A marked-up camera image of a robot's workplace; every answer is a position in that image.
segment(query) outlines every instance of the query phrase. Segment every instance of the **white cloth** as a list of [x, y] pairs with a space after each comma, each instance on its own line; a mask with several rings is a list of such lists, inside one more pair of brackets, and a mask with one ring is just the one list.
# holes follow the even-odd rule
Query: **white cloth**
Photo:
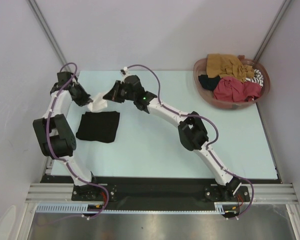
[[107, 100], [104, 100], [103, 97], [106, 92], [100, 92], [96, 96], [92, 97], [93, 102], [90, 102], [87, 107], [92, 113], [101, 112], [102, 109], [105, 109], [108, 106]]
[[258, 69], [254, 70], [254, 77], [253, 78], [245, 78], [246, 81], [259, 84], [261, 87], [264, 86], [264, 76], [262, 76], [261, 72]]

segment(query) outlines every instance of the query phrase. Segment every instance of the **black fabric square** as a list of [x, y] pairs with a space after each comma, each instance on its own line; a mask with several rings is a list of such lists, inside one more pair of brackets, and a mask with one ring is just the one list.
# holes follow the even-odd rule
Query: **black fabric square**
[[115, 141], [120, 113], [117, 111], [86, 112], [76, 133], [80, 140], [112, 143]]

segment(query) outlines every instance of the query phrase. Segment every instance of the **striped clothing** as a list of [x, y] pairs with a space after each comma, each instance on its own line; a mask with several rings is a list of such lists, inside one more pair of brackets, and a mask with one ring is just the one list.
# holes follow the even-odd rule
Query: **striped clothing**
[[254, 70], [254, 77], [253, 78], [245, 78], [246, 81], [259, 84], [261, 87], [264, 86], [264, 76], [262, 76], [261, 72], [258, 69]]

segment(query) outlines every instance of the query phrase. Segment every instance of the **clothes pile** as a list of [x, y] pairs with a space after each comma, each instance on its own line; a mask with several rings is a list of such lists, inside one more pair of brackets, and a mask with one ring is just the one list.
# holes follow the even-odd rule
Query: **clothes pile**
[[258, 69], [243, 65], [230, 54], [209, 54], [207, 75], [200, 75], [201, 86], [213, 92], [217, 100], [239, 103], [254, 101], [261, 96], [264, 77]]

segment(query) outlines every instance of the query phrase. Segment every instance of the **metal floor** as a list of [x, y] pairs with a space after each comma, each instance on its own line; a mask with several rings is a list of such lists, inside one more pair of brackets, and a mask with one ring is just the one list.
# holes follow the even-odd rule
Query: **metal floor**
[[253, 205], [239, 220], [198, 214], [36, 213], [28, 240], [295, 240], [285, 205]]

